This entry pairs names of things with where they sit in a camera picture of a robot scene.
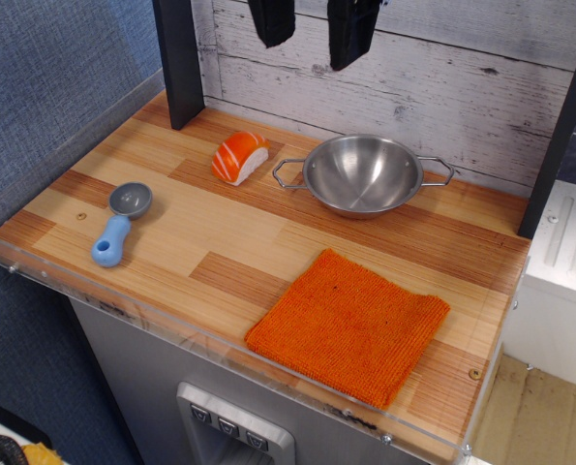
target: screw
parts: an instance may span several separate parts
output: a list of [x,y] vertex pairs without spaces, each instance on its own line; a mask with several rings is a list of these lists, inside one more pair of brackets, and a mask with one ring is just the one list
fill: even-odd
[[474,380],[480,380],[481,370],[478,370],[477,368],[472,368],[471,370],[469,370],[469,376]]

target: knitted cloth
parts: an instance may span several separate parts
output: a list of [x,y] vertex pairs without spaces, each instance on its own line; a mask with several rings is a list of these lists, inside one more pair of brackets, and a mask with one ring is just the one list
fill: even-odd
[[252,351],[376,408],[393,401],[449,305],[324,250],[245,336]]

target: wooden countertop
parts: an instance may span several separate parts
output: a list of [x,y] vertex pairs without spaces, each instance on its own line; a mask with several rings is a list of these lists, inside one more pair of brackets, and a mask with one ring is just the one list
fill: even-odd
[[[233,187],[216,179],[210,164],[218,145],[240,130],[265,135],[270,160]],[[209,108],[173,131],[161,94],[2,226],[0,260],[181,337],[197,327],[226,341],[228,356],[242,361],[246,331],[332,247],[409,291],[450,304],[387,414],[461,446],[483,382],[469,372],[488,368],[529,251],[530,242],[515,234],[526,200],[452,180],[422,188],[376,219],[349,220],[272,176],[279,160],[305,158],[317,144]],[[286,165],[282,177],[302,182],[299,170]],[[133,180],[151,187],[153,204],[133,222],[122,263],[101,268],[90,249],[111,216],[108,195]],[[245,364],[255,369],[255,361]],[[346,402],[288,372],[261,370],[340,410]],[[380,413],[355,407],[360,419],[393,428]],[[417,447],[444,455],[425,443]]]

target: dispenser buttons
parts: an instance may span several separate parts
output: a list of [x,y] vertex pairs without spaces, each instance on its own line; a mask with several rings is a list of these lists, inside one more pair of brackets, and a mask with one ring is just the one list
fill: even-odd
[[258,450],[268,451],[268,441],[251,431],[247,431],[247,443]]
[[206,410],[203,410],[201,407],[198,407],[195,404],[191,404],[191,413],[193,414],[193,417],[195,417],[202,423],[210,422],[210,413]]
[[230,421],[227,421],[226,419],[219,418],[219,427],[221,428],[221,431],[228,434],[232,438],[240,437],[240,431],[238,431],[238,426],[236,426]]

